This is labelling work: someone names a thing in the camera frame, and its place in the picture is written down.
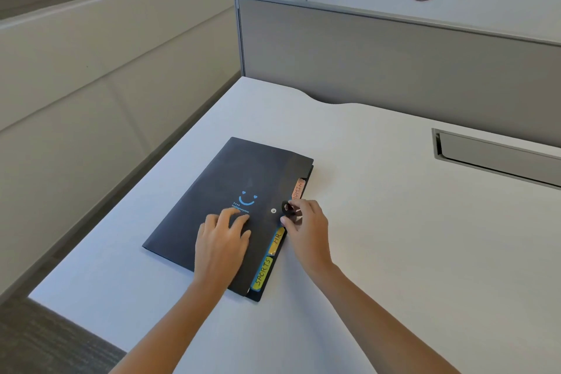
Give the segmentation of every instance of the folder cover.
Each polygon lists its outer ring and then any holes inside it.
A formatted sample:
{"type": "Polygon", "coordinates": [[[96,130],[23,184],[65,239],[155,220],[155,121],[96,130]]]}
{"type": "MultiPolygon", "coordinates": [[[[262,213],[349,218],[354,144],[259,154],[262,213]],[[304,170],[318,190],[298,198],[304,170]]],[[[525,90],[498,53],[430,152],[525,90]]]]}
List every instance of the folder cover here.
{"type": "Polygon", "coordinates": [[[274,257],[267,256],[273,240],[278,238],[282,202],[291,198],[301,179],[307,183],[313,162],[312,158],[291,151],[230,138],[143,247],[193,271],[199,225],[207,214],[220,214],[227,207],[238,208],[240,215],[250,215],[242,233],[250,229],[251,237],[240,270],[228,288],[259,301],[282,244],[276,244],[274,257]],[[250,288],[263,263],[270,264],[267,278],[259,292],[255,292],[255,287],[250,288]]]}

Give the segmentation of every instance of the hand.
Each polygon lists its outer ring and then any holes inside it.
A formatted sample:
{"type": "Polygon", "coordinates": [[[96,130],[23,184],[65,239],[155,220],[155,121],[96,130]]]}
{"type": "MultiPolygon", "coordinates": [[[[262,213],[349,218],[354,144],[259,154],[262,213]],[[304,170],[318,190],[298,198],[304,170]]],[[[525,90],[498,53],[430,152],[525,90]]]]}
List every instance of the hand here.
{"type": "Polygon", "coordinates": [[[251,231],[245,231],[240,236],[249,214],[238,217],[232,227],[228,227],[230,217],[238,213],[240,211],[236,208],[225,208],[220,216],[209,214],[199,227],[193,284],[222,295],[234,279],[242,265],[251,235],[251,231]]]}
{"type": "Polygon", "coordinates": [[[283,216],[280,222],[288,231],[296,257],[312,281],[333,267],[328,241],[328,221],[317,201],[291,200],[292,207],[302,212],[302,225],[283,216]]]}

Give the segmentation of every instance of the pink tab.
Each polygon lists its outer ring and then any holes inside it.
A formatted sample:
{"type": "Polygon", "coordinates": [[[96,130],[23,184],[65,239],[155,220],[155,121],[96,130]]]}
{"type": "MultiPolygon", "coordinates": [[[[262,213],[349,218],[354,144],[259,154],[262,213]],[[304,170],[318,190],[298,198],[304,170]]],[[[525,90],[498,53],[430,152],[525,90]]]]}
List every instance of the pink tab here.
{"type": "Polygon", "coordinates": [[[298,200],[302,196],[302,191],[304,190],[305,185],[306,181],[304,179],[298,179],[298,182],[296,182],[296,186],[294,187],[294,191],[292,191],[293,200],[298,200]]]}

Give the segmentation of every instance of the desk surface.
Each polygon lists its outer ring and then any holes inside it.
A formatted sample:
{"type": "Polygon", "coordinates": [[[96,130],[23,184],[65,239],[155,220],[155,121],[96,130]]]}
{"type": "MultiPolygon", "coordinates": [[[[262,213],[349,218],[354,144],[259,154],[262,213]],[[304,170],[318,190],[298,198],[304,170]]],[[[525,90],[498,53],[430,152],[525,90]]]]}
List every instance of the desk surface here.
{"type": "MultiPolygon", "coordinates": [[[[561,191],[439,161],[433,127],[561,156],[242,78],[31,298],[130,350],[193,278],[141,245],[237,136],[315,159],[334,261],[463,374],[558,372],[561,191]]],[[[374,372],[286,244],[261,302],[226,292],[176,372],[374,372]]]]}

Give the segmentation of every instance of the cubicle partition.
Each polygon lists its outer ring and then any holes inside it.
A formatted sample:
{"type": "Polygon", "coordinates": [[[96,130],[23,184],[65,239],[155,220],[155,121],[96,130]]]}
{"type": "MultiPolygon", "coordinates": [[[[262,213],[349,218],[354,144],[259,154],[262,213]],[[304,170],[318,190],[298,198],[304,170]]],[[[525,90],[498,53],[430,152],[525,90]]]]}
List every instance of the cubicle partition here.
{"type": "Polygon", "coordinates": [[[561,147],[561,45],[338,6],[236,0],[242,75],[561,147]]]}

